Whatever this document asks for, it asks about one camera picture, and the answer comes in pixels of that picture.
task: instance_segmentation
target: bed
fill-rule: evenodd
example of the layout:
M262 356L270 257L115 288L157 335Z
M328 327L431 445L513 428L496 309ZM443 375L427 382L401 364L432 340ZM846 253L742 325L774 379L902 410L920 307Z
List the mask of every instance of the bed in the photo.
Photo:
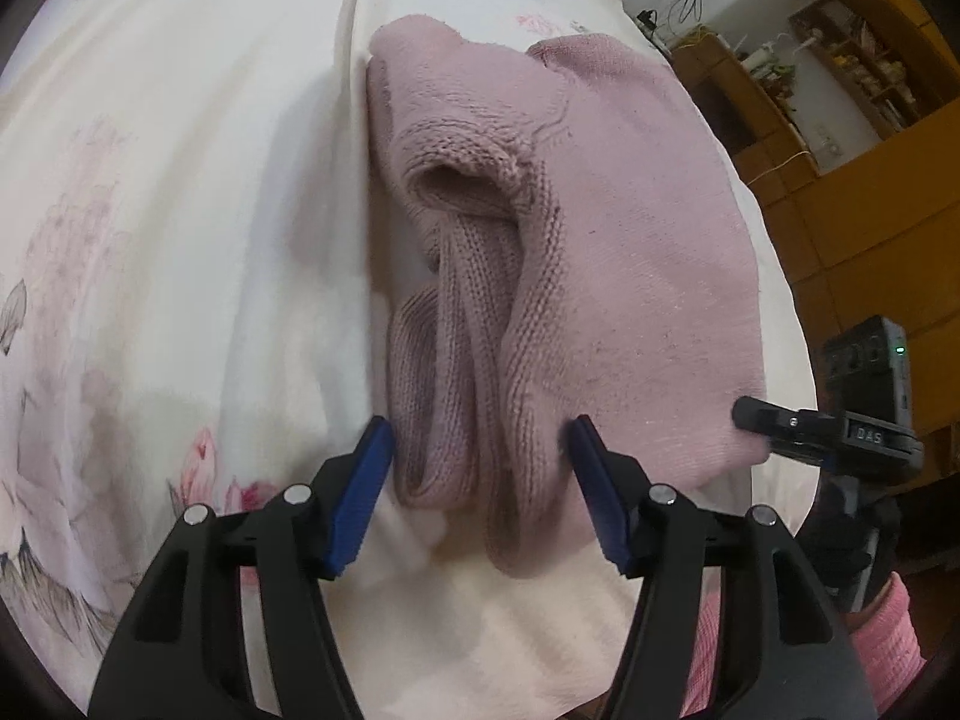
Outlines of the bed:
M47 0L0 77L0 597L80 707L186 506L256 508L384 413L390 309L428 273L370 180L364 72L373 31L409 13L517 50L606 32L665 61L622 0ZM724 159L768 398L813 407L789 289ZM771 456L691 494L795 529L815 487ZM325 597L367 717L550 720L608 687L637 591L595 545L509 579L469 512L388 490Z

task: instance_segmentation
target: silver screw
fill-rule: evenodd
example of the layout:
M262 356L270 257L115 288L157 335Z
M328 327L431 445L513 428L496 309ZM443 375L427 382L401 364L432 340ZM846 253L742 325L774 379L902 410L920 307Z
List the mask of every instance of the silver screw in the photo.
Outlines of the silver screw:
M654 503L664 506L670 506L677 500L677 490L670 485L653 485L647 494Z
M208 510L202 503L195 503L184 512L184 522L187 525L199 525L206 519Z
M753 507L750 509L750 514L760 525L766 525L768 527L770 525L776 525L776 512L765 504L761 503Z
M313 490L307 485L290 485L283 490L283 500L296 506L299 503L306 503L312 494Z

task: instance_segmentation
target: knit texture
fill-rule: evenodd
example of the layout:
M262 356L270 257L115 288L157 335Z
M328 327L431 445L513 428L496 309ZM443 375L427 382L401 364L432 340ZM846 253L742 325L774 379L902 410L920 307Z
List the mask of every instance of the knit texture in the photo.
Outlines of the knit texture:
M426 16L378 30L371 142L434 284L395 311L390 416L411 506L477 504L512 574L592 536L562 426L588 413L655 480L761 463L757 263L669 69L605 35L526 55Z
M872 617L851 634L878 712L886 712L923 668L917 635L910 622L910 596L894 574L887 594ZM697 621L683 716L707 707L720 630L720 594L704 598Z

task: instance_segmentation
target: black clamp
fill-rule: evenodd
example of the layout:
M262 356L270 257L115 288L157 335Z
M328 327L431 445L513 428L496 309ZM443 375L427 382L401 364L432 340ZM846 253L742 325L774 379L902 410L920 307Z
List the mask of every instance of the black clamp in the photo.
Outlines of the black clamp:
M693 656L703 569L720 566L720 638L702 720L875 720L846 628L774 509L698 509L604 447L585 416L568 454L597 538L627 578L645 577L601 720L675 720Z
M603 720L677 720L705 566L723 568L712 702L701 720L875 720L870 691L823 587L774 509L705 512L582 416L573 462L604 554L645 577ZM328 460L251 514L186 509L110 642L92 720L268 720L253 704L239 569L256 566L282 717L362 720L318 579L356 557L392 455L375 418L352 455Z
M820 491L798 533L837 610L862 610L889 577L899 534L887 488L923 468L923 444L905 424L853 412L793 410L752 397L733 404L733 424L770 437L771 450L822 470Z
M357 556L394 451L373 418L356 450L327 460L258 512L191 506L133 594L100 668L92 720L268 720L253 704L239 570L256 566L267 651L287 720L362 720L318 579Z

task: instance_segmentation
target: wooden cabinet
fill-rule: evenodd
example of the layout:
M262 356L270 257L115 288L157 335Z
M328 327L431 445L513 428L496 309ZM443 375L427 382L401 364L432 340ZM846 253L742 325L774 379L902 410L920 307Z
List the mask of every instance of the wooden cabinet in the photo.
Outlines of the wooden cabinet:
M713 105L702 91L715 88L739 119L739 129L717 124L704 110L757 196L810 349L890 317L908 336L918 434L960 435L960 63L918 1L841 1L901 57L928 104L825 175L714 36L676 50L675 70L702 110Z

